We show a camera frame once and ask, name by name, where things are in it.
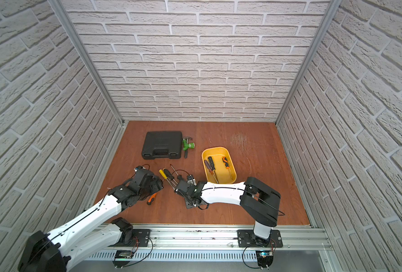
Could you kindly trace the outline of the dark red handle screwdriver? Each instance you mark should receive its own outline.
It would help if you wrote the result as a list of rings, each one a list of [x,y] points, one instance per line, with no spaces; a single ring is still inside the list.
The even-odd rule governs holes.
[[[204,164],[205,164],[206,168],[208,169],[209,173],[213,176],[214,180],[218,183],[218,180],[217,180],[215,174],[213,173],[210,163],[207,160],[204,160]]]

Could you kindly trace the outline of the yellow black phillips screwdriver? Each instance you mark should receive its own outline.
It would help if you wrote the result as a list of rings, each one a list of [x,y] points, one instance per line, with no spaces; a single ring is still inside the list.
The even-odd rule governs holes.
[[[207,159],[208,159],[208,163],[209,163],[209,165],[210,165],[211,173],[212,173],[212,175],[213,175],[215,181],[216,181],[217,183],[219,183],[219,180],[218,180],[217,175],[216,175],[216,172],[215,172],[215,165],[214,165],[212,156],[209,156]]]

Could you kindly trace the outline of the orange black stubby screwdriver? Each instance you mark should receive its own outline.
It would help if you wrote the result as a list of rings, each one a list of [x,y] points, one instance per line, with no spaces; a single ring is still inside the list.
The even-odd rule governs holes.
[[[226,156],[222,157],[222,161],[224,163],[225,168],[228,170],[230,179],[233,180],[232,171],[230,169],[230,164],[228,162],[227,157]]]

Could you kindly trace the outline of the green black large screwdriver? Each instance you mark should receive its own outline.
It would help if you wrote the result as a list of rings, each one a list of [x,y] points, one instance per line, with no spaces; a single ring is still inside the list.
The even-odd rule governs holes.
[[[172,170],[173,170],[173,173],[176,174],[177,181],[178,181],[178,182],[180,182],[180,181],[185,181],[185,179],[183,178],[183,176],[178,173],[178,171],[174,168],[174,166],[173,166],[172,164],[170,164],[170,166],[171,166],[171,168],[172,168]]]

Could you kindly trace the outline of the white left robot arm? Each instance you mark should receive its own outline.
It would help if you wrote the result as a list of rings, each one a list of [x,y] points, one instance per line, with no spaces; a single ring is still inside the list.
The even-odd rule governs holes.
[[[25,244],[18,271],[68,272],[78,263],[111,245],[138,248],[133,225],[117,215],[163,189],[150,170],[138,167],[132,177],[111,188],[87,211],[47,232],[37,231]]]

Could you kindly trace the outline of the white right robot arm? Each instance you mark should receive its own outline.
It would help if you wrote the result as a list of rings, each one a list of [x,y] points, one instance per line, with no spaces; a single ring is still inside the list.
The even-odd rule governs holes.
[[[181,180],[174,192],[185,199],[188,209],[205,210],[212,204],[242,207],[255,220],[252,237],[258,244],[268,242],[278,217],[284,215],[280,211],[280,193],[254,177],[234,184],[200,181],[194,185]]]

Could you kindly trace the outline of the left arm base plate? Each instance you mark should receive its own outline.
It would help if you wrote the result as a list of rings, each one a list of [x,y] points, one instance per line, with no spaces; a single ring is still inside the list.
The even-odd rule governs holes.
[[[124,233],[114,247],[148,247],[150,242],[150,229],[133,229],[130,233]]]

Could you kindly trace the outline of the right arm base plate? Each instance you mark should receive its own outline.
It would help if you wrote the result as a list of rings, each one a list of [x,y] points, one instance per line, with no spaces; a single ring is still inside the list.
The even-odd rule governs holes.
[[[283,240],[279,230],[271,230],[267,239],[260,238],[253,230],[237,230],[237,241],[240,248],[246,247],[274,247],[282,248]]]

